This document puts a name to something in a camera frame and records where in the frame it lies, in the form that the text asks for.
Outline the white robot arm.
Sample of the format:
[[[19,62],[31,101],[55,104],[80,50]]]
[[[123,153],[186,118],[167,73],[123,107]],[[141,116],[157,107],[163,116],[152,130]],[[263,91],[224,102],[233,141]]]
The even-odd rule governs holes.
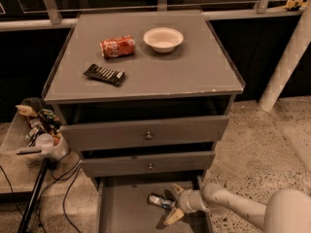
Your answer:
[[[268,85],[259,106],[270,111],[283,91],[294,69],[311,43],[311,1],[308,1]],[[293,189],[275,192],[263,205],[233,194],[216,183],[207,183],[199,190],[182,189],[173,184],[178,205],[164,220],[171,225],[184,215],[201,211],[214,213],[228,209],[263,233],[311,233],[311,197]]]

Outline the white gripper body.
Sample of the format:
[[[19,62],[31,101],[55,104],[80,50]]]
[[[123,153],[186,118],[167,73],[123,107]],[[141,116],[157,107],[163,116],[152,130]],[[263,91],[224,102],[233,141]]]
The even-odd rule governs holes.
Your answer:
[[[208,211],[200,190],[182,189],[178,192],[177,198],[179,208],[186,214]]]

